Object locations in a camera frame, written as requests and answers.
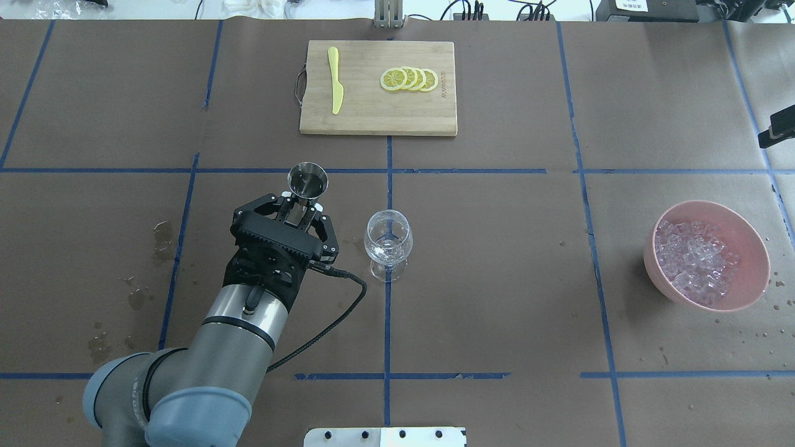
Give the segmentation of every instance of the bowl of ice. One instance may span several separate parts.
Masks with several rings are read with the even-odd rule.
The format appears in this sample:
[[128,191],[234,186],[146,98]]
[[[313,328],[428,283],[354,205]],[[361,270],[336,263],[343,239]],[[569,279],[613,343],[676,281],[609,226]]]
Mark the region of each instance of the bowl of ice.
[[759,234],[721,204],[689,200],[654,224],[643,262],[671,301],[712,312],[734,312],[765,293],[770,260]]

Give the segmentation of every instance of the blue tape line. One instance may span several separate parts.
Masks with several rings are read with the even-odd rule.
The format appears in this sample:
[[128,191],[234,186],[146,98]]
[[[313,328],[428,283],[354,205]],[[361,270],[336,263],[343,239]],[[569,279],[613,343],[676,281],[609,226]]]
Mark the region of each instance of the blue tape line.
[[296,380],[384,380],[381,372],[330,372],[296,374]]
[[427,168],[427,169],[395,169],[396,174],[546,174],[546,169],[463,169],[463,168]]
[[188,168],[4,168],[4,173],[190,173]]
[[563,42],[563,29],[560,22],[556,21],[557,40],[560,47],[560,63],[563,68],[563,80],[566,87],[566,101],[568,103],[568,117],[572,125],[572,138],[576,148],[577,169],[580,174],[580,189],[583,195],[583,206],[585,208],[585,221],[588,225],[588,242],[591,245],[591,260],[593,261],[594,274],[596,276],[596,289],[599,294],[599,307],[602,312],[602,330],[604,333],[604,347],[607,351],[607,365],[611,373],[611,387],[613,390],[613,406],[615,408],[615,419],[619,428],[619,441],[622,447],[626,447],[626,434],[624,431],[624,417],[621,411],[621,397],[619,396],[619,381],[615,376],[615,360],[613,359],[613,344],[610,338],[610,323],[607,320],[607,305],[604,301],[604,290],[602,287],[602,273],[599,268],[599,255],[596,252],[596,239],[594,237],[593,221],[591,220],[591,205],[588,203],[588,187],[585,184],[585,173],[583,157],[580,150],[580,136],[574,125],[574,102],[572,100],[572,87],[568,78],[568,65],[566,64],[566,50]]
[[[754,115],[754,109],[750,105],[750,101],[748,100],[748,93],[745,88],[745,82],[743,82],[743,76],[740,74],[739,66],[737,65],[737,58],[735,57],[735,47],[731,43],[731,34],[729,33],[729,25],[727,21],[723,21],[723,35],[726,37],[726,46],[729,50],[729,58],[731,59],[731,66],[735,70],[735,76],[737,77],[737,84],[739,84],[740,91],[743,93],[743,101],[745,101],[746,109],[748,110],[748,116],[751,121],[751,125],[754,129],[754,140],[756,141],[756,137],[759,134],[759,126],[756,123],[756,115]],[[773,170],[773,166],[770,164],[770,158],[767,156],[767,150],[762,149],[762,160],[765,162],[765,168],[767,169],[767,173],[770,176],[770,184],[773,185],[774,194],[776,195],[776,201],[778,202],[778,209],[781,211],[781,217],[784,219],[784,226],[787,230],[787,235],[789,237],[789,243],[792,245],[793,249],[795,250],[795,232],[793,232],[792,221],[789,220],[789,213],[787,212],[787,207],[784,205],[784,199],[781,197],[781,188],[778,187],[778,181],[776,180],[776,174]]]
[[6,158],[8,158],[8,153],[11,150],[11,143],[14,141],[14,135],[17,133],[17,126],[19,126],[19,120],[22,118],[22,112],[25,109],[25,105],[28,103],[28,96],[30,96],[30,89],[33,88],[33,81],[36,80],[36,74],[39,72],[39,67],[41,66],[41,60],[45,56],[45,51],[47,51],[47,45],[49,44],[49,38],[52,36],[52,28],[55,27],[55,21],[51,20],[49,26],[47,27],[47,33],[45,34],[45,41],[41,43],[41,48],[39,49],[39,57],[36,59],[36,63],[33,65],[33,71],[30,73],[30,79],[28,79],[28,85],[25,87],[25,93],[22,95],[22,101],[19,102],[19,108],[17,109],[17,116],[14,117],[14,123],[11,124],[11,131],[8,133],[8,138],[6,139],[6,147],[2,151],[2,155],[0,155],[0,169],[6,164]]
[[218,21],[218,31],[215,32],[215,48],[212,50],[212,62],[210,63],[210,76],[207,77],[207,95],[204,96],[202,107],[210,105],[210,93],[212,93],[212,80],[215,77],[215,63],[218,62],[218,48],[221,45],[221,32],[223,31],[223,20]]
[[171,318],[171,305],[174,302],[174,290],[176,289],[176,276],[179,273],[180,261],[182,259],[182,246],[185,241],[185,229],[188,227],[188,213],[191,209],[193,198],[193,184],[196,181],[196,167],[199,165],[199,154],[193,156],[193,166],[191,167],[191,179],[188,182],[188,192],[185,194],[185,206],[182,209],[182,223],[180,224],[180,236],[176,240],[176,252],[174,253],[174,267],[171,269],[171,282],[169,283],[169,297],[165,302],[165,313],[163,314],[163,326],[160,330],[160,342],[158,349],[165,348],[165,338],[169,333],[169,319]]
[[[330,174],[384,174],[386,169],[330,168]],[[290,168],[198,168],[197,173],[288,173]]]
[[[508,376],[510,376],[509,372],[393,372],[390,373],[390,380],[502,380]],[[385,380],[386,374],[381,372],[321,372],[295,374],[295,378],[296,380]]]
[[[392,136],[386,137],[386,207],[392,209]],[[384,301],[384,426],[392,425],[392,274],[386,272]]]
[[89,380],[93,372],[0,372],[0,380]]
[[[721,377],[795,377],[795,371],[619,371],[619,379],[688,379]],[[581,379],[609,379],[609,372],[581,372]]]
[[394,372],[390,376],[394,380],[502,380],[509,372]]
[[584,169],[586,174],[767,174],[765,169]]

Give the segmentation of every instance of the pink bowl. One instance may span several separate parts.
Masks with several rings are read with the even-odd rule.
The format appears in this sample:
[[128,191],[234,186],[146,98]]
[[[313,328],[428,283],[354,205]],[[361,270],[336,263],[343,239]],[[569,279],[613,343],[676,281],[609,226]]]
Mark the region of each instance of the pink bowl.
[[[654,233],[662,220],[672,223],[700,221],[716,225],[726,249],[739,255],[737,274],[729,292],[715,307],[706,307],[690,301],[679,292],[662,273],[654,251]],[[767,249],[754,228],[743,217],[721,204],[706,200],[689,200],[673,205],[654,223],[643,249],[643,263],[651,282],[671,301],[706,309],[712,312],[734,312],[754,304],[765,293],[770,279],[770,260]]]

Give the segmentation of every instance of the cutting board handle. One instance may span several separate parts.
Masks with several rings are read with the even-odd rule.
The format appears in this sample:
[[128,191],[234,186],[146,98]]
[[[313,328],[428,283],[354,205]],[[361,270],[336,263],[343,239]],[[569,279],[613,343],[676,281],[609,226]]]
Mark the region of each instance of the cutting board handle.
[[[301,91],[301,78],[304,78],[304,90]],[[296,96],[296,100],[298,101],[298,107],[304,107],[304,94],[306,93],[306,63],[304,62],[304,67],[298,72],[298,76],[296,76],[296,86],[294,95]]]

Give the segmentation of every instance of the glass base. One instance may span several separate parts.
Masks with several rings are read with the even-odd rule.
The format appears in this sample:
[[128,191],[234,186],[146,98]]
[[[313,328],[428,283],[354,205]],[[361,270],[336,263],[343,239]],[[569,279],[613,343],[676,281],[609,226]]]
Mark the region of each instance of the glass base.
[[395,282],[403,276],[405,267],[408,265],[408,259],[393,266],[385,266],[370,260],[370,273],[380,282]]

